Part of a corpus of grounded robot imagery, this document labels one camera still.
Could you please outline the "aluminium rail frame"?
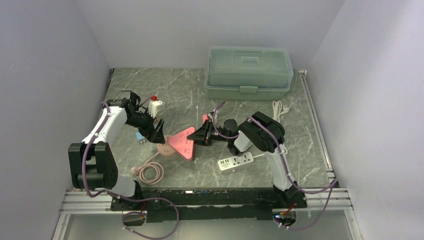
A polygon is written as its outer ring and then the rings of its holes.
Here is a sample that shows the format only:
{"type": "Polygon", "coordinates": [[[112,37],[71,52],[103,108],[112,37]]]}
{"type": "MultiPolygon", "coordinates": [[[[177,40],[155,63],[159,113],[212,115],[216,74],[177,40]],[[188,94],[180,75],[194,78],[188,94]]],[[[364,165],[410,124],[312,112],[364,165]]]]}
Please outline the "aluminium rail frame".
{"type": "MultiPolygon", "coordinates": [[[[218,105],[218,100],[207,97],[205,70],[202,68],[116,68],[112,71],[106,99],[113,99],[123,90],[131,90],[142,98],[158,94],[166,108],[160,112],[164,119],[164,133],[173,135],[188,127],[199,127],[202,116],[218,105]]],[[[327,149],[321,136],[314,107],[306,86],[306,76],[294,73],[289,92],[282,103],[288,113],[281,117],[285,128],[285,146],[288,163],[299,185],[311,195],[303,198],[305,208],[290,211],[298,216],[297,226],[312,222],[321,210],[345,215],[350,236],[360,239],[353,205],[347,189],[335,187],[333,191],[319,189],[335,179],[327,149]]],[[[285,206],[275,202],[271,168],[256,148],[250,152],[252,163],[222,173],[218,161],[229,157],[225,142],[211,146],[196,146],[191,161],[176,154],[157,157],[165,169],[164,178],[156,185],[144,185],[143,193],[162,197],[178,208],[180,219],[244,219],[269,220],[272,212],[284,211],[285,206]]]]}

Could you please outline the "pink plug adapter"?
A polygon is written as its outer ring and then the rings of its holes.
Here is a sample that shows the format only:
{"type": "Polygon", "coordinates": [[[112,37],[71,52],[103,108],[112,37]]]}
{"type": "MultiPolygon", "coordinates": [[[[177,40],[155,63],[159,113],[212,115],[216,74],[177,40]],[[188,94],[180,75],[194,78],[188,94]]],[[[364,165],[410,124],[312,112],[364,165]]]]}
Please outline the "pink plug adapter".
{"type": "Polygon", "coordinates": [[[209,120],[208,115],[207,115],[207,114],[204,114],[204,115],[202,116],[202,122],[204,123],[204,122],[206,122],[206,121],[208,121],[208,120],[209,120]]]}

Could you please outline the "pink triangular socket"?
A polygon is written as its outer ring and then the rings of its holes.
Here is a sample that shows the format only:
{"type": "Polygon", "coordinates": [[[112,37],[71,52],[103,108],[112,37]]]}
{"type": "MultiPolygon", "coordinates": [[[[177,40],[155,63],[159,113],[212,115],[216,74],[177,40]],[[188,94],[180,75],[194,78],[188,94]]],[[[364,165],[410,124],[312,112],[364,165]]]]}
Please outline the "pink triangular socket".
{"type": "Polygon", "coordinates": [[[188,136],[194,132],[195,128],[191,126],[167,139],[167,144],[186,161],[191,161],[195,153],[194,141],[188,139],[188,136]]]}

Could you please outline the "green plastic storage box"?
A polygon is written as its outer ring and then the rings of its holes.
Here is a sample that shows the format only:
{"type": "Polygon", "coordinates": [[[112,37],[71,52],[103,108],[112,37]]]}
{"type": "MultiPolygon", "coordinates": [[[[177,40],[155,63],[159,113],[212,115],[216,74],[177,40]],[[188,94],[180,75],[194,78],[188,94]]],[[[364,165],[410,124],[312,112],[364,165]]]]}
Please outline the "green plastic storage box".
{"type": "Polygon", "coordinates": [[[210,99],[278,101],[289,92],[293,77],[285,48],[213,45],[204,85],[210,99]]]}

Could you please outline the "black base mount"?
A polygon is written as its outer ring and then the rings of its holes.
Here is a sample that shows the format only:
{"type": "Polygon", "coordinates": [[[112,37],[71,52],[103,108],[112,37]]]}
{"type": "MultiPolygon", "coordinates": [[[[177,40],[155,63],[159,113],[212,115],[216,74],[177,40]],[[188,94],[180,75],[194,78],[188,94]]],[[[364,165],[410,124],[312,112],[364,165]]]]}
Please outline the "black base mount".
{"type": "Polygon", "coordinates": [[[112,198],[113,212],[146,211],[147,223],[175,220],[256,219],[271,220],[288,209],[305,209],[281,204],[273,187],[248,188],[145,188],[131,200],[112,198]]]}

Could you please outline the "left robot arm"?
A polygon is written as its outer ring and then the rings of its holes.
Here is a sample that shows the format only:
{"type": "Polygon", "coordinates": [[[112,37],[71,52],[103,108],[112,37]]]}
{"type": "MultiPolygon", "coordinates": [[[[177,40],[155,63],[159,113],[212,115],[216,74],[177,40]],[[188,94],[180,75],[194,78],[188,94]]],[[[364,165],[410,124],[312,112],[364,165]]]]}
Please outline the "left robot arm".
{"type": "Polygon", "coordinates": [[[129,209],[137,210],[144,203],[141,188],[135,180],[119,174],[111,146],[124,125],[137,129],[144,141],[164,144],[164,120],[157,119],[157,114],[165,104],[155,95],[142,99],[131,90],[123,90],[116,99],[101,105],[102,113],[93,130],[68,148],[72,185],[91,198],[104,192],[124,198],[129,209]]]}

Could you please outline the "round pink socket hub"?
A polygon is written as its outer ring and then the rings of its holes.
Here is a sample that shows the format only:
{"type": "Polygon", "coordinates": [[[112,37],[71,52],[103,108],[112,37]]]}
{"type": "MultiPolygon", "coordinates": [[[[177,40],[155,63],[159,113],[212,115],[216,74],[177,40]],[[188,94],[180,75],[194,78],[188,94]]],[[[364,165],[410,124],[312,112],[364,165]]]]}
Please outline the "round pink socket hub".
{"type": "Polygon", "coordinates": [[[161,155],[162,157],[165,157],[165,158],[169,158],[169,157],[172,157],[172,156],[177,154],[177,152],[171,146],[169,146],[167,143],[166,144],[158,143],[156,145],[156,148],[157,148],[159,155],[161,155]]]}

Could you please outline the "blue charger cube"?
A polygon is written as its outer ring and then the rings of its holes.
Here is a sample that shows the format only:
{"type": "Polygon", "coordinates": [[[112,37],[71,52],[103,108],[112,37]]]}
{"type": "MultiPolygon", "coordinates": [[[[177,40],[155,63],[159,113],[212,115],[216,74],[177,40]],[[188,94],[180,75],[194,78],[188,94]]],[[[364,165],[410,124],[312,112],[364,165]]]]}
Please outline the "blue charger cube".
{"type": "Polygon", "coordinates": [[[136,137],[136,140],[137,140],[137,142],[140,144],[140,145],[142,145],[142,144],[145,144],[148,140],[140,133],[140,132],[136,132],[135,133],[135,137],[136,137]]]}

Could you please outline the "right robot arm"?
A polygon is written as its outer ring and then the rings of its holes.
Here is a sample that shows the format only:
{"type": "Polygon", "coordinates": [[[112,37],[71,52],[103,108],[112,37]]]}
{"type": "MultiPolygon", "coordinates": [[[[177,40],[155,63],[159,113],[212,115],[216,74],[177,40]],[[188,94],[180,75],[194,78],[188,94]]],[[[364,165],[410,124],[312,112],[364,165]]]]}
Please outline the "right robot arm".
{"type": "Polygon", "coordinates": [[[227,142],[227,148],[235,156],[234,163],[252,146],[262,151],[271,168],[273,191],[276,203],[287,208],[290,205],[304,207],[305,194],[297,189],[297,182],[289,169],[284,153],[284,127],[257,111],[241,124],[235,119],[227,119],[222,127],[215,125],[215,111],[208,116],[203,125],[187,136],[188,140],[199,146],[210,146],[214,141],[227,142]]]}

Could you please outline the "white power strip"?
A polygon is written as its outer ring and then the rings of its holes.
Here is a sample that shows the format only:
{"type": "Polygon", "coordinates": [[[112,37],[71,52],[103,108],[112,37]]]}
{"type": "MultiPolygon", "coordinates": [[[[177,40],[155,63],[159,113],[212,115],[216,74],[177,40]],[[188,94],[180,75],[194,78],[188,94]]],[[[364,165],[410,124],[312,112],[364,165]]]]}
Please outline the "white power strip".
{"type": "Polygon", "coordinates": [[[219,169],[223,172],[234,171],[236,168],[243,167],[254,162],[254,156],[250,152],[242,153],[240,156],[232,156],[220,159],[217,162],[219,169]]]}

